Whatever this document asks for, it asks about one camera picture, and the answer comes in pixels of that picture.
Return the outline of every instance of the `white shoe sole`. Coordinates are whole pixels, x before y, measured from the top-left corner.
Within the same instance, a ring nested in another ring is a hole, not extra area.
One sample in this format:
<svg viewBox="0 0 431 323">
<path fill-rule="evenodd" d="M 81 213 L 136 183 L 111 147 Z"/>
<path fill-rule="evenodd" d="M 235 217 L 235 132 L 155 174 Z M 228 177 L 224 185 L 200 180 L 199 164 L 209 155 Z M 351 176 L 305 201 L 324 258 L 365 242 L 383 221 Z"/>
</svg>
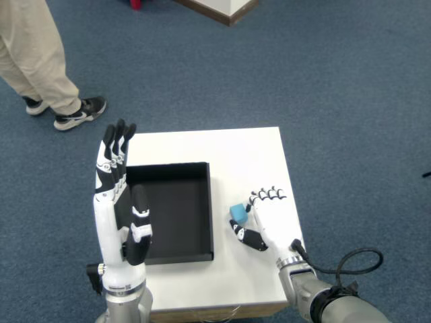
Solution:
<svg viewBox="0 0 431 323">
<path fill-rule="evenodd" d="M 59 131 L 66 131 L 66 130 L 72 129 L 76 126 L 79 126 L 81 123 L 85 121 L 96 120 L 105 111 L 105 109 L 106 109 L 106 102 L 103 105 L 103 108 L 101 108 L 100 111 L 95 115 L 87 116 L 84 119 L 69 120 L 69 122 L 66 122 L 66 123 L 58 123 L 57 121 L 54 121 L 54 127 Z"/>
<path fill-rule="evenodd" d="M 47 108 L 49 108 L 49 105 L 42 101 L 40 106 L 38 106 L 37 108 L 30 108 L 29 106 L 27 106 L 26 112 L 30 116 L 37 116 L 37 115 L 41 114 L 42 112 L 44 112 Z"/>
</svg>

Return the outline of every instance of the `black tray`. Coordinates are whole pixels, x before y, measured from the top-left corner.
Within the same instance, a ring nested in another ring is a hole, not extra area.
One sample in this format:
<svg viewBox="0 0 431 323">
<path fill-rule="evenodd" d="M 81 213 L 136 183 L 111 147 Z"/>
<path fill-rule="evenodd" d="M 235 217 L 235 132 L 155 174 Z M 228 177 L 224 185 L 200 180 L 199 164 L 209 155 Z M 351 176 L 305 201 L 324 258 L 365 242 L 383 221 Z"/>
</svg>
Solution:
<svg viewBox="0 0 431 323">
<path fill-rule="evenodd" d="M 143 184 L 150 204 L 146 264 L 214 259 L 208 163 L 130 166 L 127 184 Z"/>
</svg>

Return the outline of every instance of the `white table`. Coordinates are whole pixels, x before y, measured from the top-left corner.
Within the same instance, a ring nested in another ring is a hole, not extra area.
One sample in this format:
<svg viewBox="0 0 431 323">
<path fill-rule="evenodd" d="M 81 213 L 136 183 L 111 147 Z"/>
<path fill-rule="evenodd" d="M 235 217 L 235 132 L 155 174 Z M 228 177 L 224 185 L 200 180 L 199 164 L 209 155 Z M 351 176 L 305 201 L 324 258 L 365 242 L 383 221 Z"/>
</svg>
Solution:
<svg viewBox="0 0 431 323">
<path fill-rule="evenodd" d="M 189 321 L 187 315 L 174 319 L 174 313 L 231 310 L 238 305 L 259 309 L 243 311 L 238 317 L 270 315 L 282 309 L 287 305 L 286 297 L 270 251 L 258 252 L 241 244 L 228 223 L 230 206 L 246 203 L 252 190 L 276 185 L 293 200 L 279 129 L 136 134 L 129 144 L 127 165 L 197 161 L 209 162 L 215 258 L 211 262 L 147 266 L 147 286 L 154 296 L 153 318 Z M 294 203 L 290 217 L 298 221 Z M 248 217 L 246 227 L 256 227 L 253 217 Z M 172 315 L 157 317 L 157 313 Z"/>
</svg>

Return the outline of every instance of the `sneaker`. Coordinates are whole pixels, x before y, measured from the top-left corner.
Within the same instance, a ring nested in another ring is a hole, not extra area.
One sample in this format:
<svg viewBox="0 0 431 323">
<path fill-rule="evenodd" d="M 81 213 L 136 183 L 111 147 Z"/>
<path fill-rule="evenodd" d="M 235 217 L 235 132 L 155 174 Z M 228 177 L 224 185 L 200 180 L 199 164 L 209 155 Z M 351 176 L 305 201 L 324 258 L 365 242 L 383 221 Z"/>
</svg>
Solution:
<svg viewBox="0 0 431 323">
<path fill-rule="evenodd" d="M 81 101 L 81 108 L 69 116 L 57 114 L 55 116 L 54 127 L 57 130 L 69 130 L 84 121 L 93 121 L 106 109 L 106 100 L 101 96 L 89 98 Z"/>
<path fill-rule="evenodd" d="M 26 96 L 23 96 L 22 98 L 27 103 L 26 112 L 32 116 L 42 114 L 47 108 L 49 108 L 49 105 L 43 102 L 43 100 L 34 101 Z"/>
</svg>

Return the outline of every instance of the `blue cube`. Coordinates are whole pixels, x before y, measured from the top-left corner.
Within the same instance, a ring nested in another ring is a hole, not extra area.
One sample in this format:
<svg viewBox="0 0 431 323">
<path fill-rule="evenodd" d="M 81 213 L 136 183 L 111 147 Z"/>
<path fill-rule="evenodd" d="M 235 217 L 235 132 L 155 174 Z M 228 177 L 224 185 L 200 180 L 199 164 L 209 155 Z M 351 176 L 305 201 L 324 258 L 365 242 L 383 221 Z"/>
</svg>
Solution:
<svg viewBox="0 0 431 323">
<path fill-rule="evenodd" d="M 237 204 L 233 207 L 230 207 L 230 215 L 232 216 L 233 220 L 238 223 L 245 223 L 248 220 L 247 212 L 245 211 L 244 205 L 242 204 Z"/>
</svg>

